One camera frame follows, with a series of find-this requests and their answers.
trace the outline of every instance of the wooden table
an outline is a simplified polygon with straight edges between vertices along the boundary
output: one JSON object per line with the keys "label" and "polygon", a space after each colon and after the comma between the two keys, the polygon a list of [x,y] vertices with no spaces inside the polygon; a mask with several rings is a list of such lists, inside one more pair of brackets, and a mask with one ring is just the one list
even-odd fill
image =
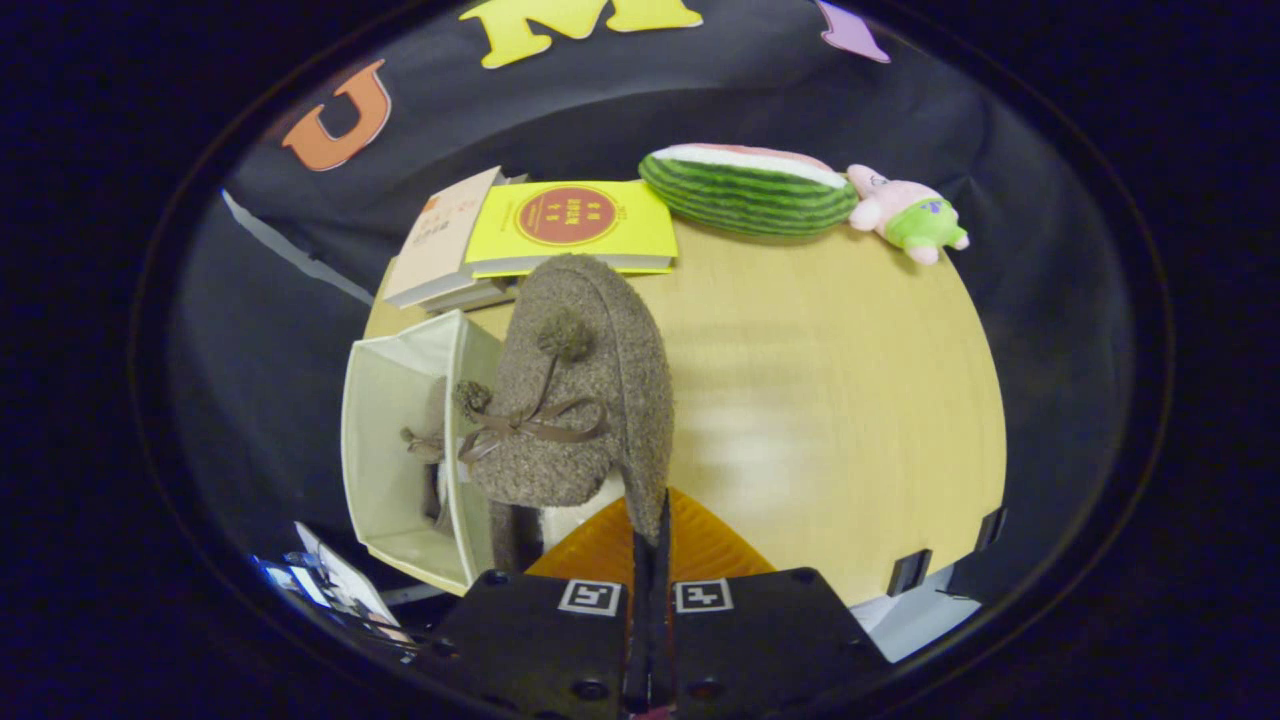
{"label": "wooden table", "polygon": [[[1005,421],[951,263],[847,227],[786,246],[676,220],[676,237],[672,274],[631,278],[671,363],[671,486],[847,605],[904,556],[928,548],[938,570],[972,552],[1001,505]],[[470,316],[503,338],[512,307]],[[428,316],[378,301],[365,337]]]}

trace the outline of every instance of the pom-pom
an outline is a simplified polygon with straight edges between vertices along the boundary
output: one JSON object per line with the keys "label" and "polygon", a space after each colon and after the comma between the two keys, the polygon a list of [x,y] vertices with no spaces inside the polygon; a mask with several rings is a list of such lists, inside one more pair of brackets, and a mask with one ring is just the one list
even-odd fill
{"label": "pom-pom", "polygon": [[475,421],[472,413],[484,413],[493,400],[493,391],[475,380],[463,380],[453,388],[453,400],[467,420]]}
{"label": "pom-pom", "polygon": [[538,329],[538,350],[564,363],[576,363],[591,352],[591,329],[576,313],[562,307]]}

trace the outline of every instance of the yellow letter m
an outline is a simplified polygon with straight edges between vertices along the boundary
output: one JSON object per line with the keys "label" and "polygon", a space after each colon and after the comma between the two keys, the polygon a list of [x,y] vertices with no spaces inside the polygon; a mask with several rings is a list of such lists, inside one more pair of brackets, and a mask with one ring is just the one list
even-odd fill
{"label": "yellow letter m", "polygon": [[703,24],[703,17],[682,0],[489,0],[467,10],[460,20],[480,18],[489,36],[489,54],[480,60],[486,68],[500,68],[524,60],[552,46],[547,35],[534,35],[529,20],[556,32],[582,40],[591,35],[604,5],[613,3],[613,17],[604,22],[614,32],[671,29]]}

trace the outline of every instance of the book cover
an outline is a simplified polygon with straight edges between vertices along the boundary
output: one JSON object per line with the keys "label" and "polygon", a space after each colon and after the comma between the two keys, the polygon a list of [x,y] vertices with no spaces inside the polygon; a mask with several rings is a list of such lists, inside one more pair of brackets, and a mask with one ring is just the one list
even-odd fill
{"label": "book cover", "polygon": [[490,187],[511,182],[500,170],[489,168],[426,201],[387,279],[384,300],[403,309],[472,284],[463,264],[467,241]]}
{"label": "book cover", "polygon": [[667,205],[643,182],[494,187],[465,263],[474,277],[526,275],[548,258],[593,255],[628,273],[669,273],[678,255]]}

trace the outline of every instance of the watermelon plush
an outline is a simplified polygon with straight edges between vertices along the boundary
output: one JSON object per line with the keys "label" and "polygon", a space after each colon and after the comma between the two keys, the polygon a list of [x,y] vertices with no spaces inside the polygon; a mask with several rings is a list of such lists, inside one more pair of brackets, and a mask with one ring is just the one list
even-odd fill
{"label": "watermelon plush", "polygon": [[672,213],[750,236],[814,236],[858,205],[849,178],[820,160],[764,147],[673,145],[646,155],[640,177]]}

